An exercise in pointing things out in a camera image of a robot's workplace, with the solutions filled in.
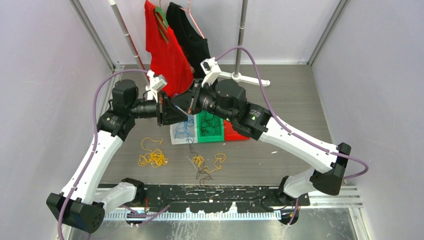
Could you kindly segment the green clothes hanger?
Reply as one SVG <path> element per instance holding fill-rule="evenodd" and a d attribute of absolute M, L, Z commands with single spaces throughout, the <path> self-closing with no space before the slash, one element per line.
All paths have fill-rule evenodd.
<path fill-rule="evenodd" d="M 169 39 L 168 39 L 168 21 L 166 19 L 166 15 L 163 12 L 162 8 L 159 6 L 156 6 L 153 10 L 154 12 L 154 16 L 156 17 L 156 24 L 157 24 L 157 28 L 159 30 L 160 35 L 162 36 L 162 38 L 164 39 L 164 41 L 168 44 L 169 43 Z"/>

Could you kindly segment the red plastic bin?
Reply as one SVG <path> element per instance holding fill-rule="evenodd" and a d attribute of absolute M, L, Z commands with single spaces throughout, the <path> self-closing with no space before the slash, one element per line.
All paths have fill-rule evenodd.
<path fill-rule="evenodd" d="M 249 140 L 249 137 L 243 136 L 239 134 L 237 131 L 233 129 L 233 125 L 227 121 L 223 121 L 223 127 L 224 127 L 224 141 L 244 141 Z"/>

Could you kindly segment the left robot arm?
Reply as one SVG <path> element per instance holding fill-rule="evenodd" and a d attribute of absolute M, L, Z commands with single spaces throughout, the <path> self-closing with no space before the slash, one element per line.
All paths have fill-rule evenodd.
<path fill-rule="evenodd" d="M 142 99 L 133 80 L 118 81 L 112 89 L 109 109 L 98 118 L 91 146 L 75 174 L 60 193 L 51 193 L 46 200 L 58 221 L 59 231 L 67 225 L 92 234 L 99 229 L 105 215 L 116 208 L 127 203 L 138 207 L 145 202 L 144 183 L 128 177 L 99 197 L 96 191 L 112 157 L 135 126 L 135 120 L 149 118 L 155 118 L 160 126 L 188 120 L 165 92 L 160 91 L 157 99 Z"/>

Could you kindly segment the black t-shirt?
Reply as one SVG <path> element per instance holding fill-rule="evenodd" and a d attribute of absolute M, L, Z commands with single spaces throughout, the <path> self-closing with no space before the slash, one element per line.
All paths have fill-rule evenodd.
<path fill-rule="evenodd" d="M 195 79 L 203 79 L 205 72 L 201 63 L 211 57 L 208 40 L 196 32 L 181 6 L 170 2 L 166 10 L 166 19 L 186 56 Z"/>

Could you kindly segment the green plastic bin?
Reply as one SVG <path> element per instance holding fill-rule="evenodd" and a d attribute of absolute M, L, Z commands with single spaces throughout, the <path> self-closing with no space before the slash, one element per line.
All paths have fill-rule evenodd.
<path fill-rule="evenodd" d="M 223 120 L 211 113 L 202 111 L 195 115 L 198 143 L 215 143 L 224 141 Z"/>

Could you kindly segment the white plastic bin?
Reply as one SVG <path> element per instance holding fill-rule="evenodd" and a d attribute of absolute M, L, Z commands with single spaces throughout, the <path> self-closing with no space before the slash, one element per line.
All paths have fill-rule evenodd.
<path fill-rule="evenodd" d="M 170 140 L 172 145 L 198 143 L 198 129 L 194 117 L 188 121 L 170 125 Z"/>

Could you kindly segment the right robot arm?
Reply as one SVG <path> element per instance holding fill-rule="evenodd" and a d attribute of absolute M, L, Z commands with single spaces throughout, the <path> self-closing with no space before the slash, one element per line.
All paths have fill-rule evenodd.
<path fill-rule="evenodd" d="M 281 181 L 277 192 L 281 204 L 291 205 L 313 191 L 330 196 L 340 193 L 350 147 L 345 143 L 330 144 L 293 128 L 269 109 L 249 102 L 246 90 L 235 81 L 202 85 L 196 79 L 171 102 L 190 115 L 205 111 L 226 120 L 238 134 L 277 146 L 307 162 L 311 169 Z"/>

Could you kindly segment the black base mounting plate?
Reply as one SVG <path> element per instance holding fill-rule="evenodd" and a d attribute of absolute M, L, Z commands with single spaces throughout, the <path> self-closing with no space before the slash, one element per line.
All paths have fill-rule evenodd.
<path fill-rule="evenodd" d="M 283 202 L 277 186 L 267 185 L 171 185 L 147 184 L 143 199 L 124 205 L 132 209 L 146 207 L 157 212 L 169 206 L 169 213 L 227 213 L 235 205 L 237 213 L 270 213 L 289 210 L 294 202 Z"/>

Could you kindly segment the pink clothes hanger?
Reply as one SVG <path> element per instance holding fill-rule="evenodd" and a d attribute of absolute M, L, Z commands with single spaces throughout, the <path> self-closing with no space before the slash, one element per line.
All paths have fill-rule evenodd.
<path fill-rule="evenodd" d="M 206 39 L 205 35 L 203 34 L 201 28 L 199 27 L 196 19 L 194 18 L 192 11 L 191 11 L 191 0 L 187 1 L 187 8 L 180 8 L 183 12 L 185 12 L 189 18 L 191 19 L 192 23 L 194 24 L 195 29 L 197 30 L 198 34 L 203 38 Z"/>

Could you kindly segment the red t-shirt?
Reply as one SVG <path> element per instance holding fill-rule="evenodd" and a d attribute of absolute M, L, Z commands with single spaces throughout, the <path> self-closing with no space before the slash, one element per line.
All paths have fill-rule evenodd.
<path fill-rule="evenodd" d="M 154 15 L 155 7 L 157 6 L 148 0 L 144 3 L 145 49 L 151 54 L 150 69 L 157 75 L 165 77 L 167 85 L 163 91 L 172 98 L 188 90 L 194 76 L 174 31 L 169 25 L 167 29 L 169 43 L 162 38 Z"/>

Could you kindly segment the left rack pole with base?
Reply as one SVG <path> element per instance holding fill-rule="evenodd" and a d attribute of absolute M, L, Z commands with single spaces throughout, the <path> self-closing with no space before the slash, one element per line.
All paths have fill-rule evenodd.
<path fill-rule="evenodd" d="M 145 66 L 130 34 L 116 0 L 108 0 L 108 18 L 106 33 L 110 42 L 110 50 L 115 62 L 119 65 L 136 64 L 139 69 L 148 70 Z"/>

